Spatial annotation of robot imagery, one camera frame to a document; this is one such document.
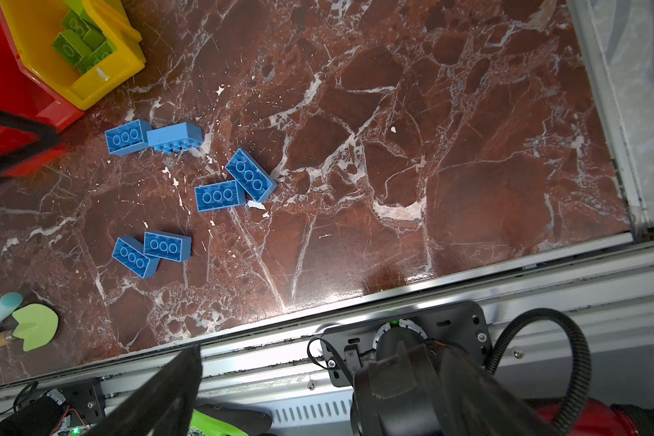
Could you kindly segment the red bin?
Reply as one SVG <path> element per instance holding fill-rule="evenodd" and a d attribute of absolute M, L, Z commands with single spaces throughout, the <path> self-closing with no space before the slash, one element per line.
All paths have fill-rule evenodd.
<path fill-rule="evenodd" d="M 32 76 L 13 53 L 14 44 L 7 22 L 0 12 L 0 110 L 51 125 L 63 132 L 85 112 Z M 14 151 L 34 141 L 32 134 L 0 126 L 0 154 Z M 28 175 L 66 153 L 64 145 L 32 158 L 5 173 L 8 177 Z"/>

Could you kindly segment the green lego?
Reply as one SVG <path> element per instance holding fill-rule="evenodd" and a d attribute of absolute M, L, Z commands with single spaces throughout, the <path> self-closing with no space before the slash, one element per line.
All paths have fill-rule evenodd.
<path fill-rule="evenodd" d="M 98 49 L 105 43 L 105 36 L 94 25 L 83 20 L 78 14 L 70 10 L 63 18 L 61 25 L 65 30 L 72 30 L 91 49 Z"/>
<path fill-rule="evenodd" d="M 114 51 L 116 51 L 116 47 L 109 40 L 106 40 L 76 66 L 78 73 L 82 76 L 109 57 Z"/>
<path fill-rule="evenodd" d="M 58 34 L 52 47 L 71 67 L 76 66 L 92 53 L 88 47 L 72 30 L 64 30 Z"/>

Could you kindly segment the yellow bin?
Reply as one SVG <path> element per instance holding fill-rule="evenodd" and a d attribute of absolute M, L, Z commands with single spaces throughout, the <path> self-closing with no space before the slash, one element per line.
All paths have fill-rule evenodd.
<path fill-rule="evenodd" d="M 23 67 L 81 110 L 145 67 L 120 1 L 0 1 Z"/>

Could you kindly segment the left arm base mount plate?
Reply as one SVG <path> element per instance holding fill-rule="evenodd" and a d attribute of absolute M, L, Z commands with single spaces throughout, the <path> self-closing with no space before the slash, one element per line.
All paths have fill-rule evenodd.
<path fill-rule="evenodd" d="M 39 385 L 38 389 L 28 398 L 27 404 L 33 403 L 54 389 L 60 390 L 70 408 L 70 412 L 61 422 L 59 431 L 79 426 L 90 429 L 105 418 L 105 396 L 102 393 L 98 379 L 61 384 L 54 387 Z"/>

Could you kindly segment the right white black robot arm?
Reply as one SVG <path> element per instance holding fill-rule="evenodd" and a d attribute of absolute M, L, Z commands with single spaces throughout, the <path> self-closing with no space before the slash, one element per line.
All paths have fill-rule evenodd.
<path fill-rule="evenodd" d="M 552 420 L 494 378 L 515 336 L 539 321 L 557 324 L 572 351 L 572 372 Z M 355 435 L 567 435 L 589 399 L 592 355 L 581 328 L 562 312 L 541 308 L 517 316 L 503 330 L 485 363 L 461 347 L 434 340 L 398 339 L 390 354 L 356 372 L 338 365 L 352 385 Z M 168 365 L 90 430 L 92 435 L 266 435 L 270 416 L 200 405 L 202 365 L 198 348 Z"/>

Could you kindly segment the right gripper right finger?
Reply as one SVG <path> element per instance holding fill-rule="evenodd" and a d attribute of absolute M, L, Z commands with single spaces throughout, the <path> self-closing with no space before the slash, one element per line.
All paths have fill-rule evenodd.
<path fill-rule="evenodd" d="M 457 348 L 441 352 L 444 435 L 554 435 L 554 428 Z"/>

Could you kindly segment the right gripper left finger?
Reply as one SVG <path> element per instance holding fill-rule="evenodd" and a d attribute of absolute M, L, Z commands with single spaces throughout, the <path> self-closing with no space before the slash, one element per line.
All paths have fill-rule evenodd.
<path fill-rule="evenodd" d="M 187 434 L 202 374 L 200 348 L 180 352 L 87 434 Z"/>

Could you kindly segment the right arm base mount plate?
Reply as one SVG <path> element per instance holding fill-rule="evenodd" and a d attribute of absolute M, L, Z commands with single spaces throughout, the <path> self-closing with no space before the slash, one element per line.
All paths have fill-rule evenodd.
<path fill-rule="evenodd" d="M 356 372 L 386 359 L 403 344 L 450 344 L 482 365 L 492 351 L 483 309 L 474 302 L 459 302 L 418 310 L 395 310 L 374 319 L 337 325 L 320 336 L 330 381 L 347 387 Z"/>

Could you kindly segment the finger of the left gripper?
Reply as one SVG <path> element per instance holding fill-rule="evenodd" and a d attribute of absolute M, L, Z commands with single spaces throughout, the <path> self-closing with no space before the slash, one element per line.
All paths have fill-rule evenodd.
<path fill-rule="evenodd" d="M 7 181 L 5 173 L 18 165 L 26 163 L 32 158 L 38 157 L 47 151 L 55 148 L 60 142 L 60 136 L 51 125 L 45 125 L 38 121 L 30 120 L 16 114 L 10 114 L 0 110 L 0 126 L 18 130 L 27 134 L 33 134 L 36 140 L 24 145 L 7 154 L 0 156 L 0 185 Z"/>

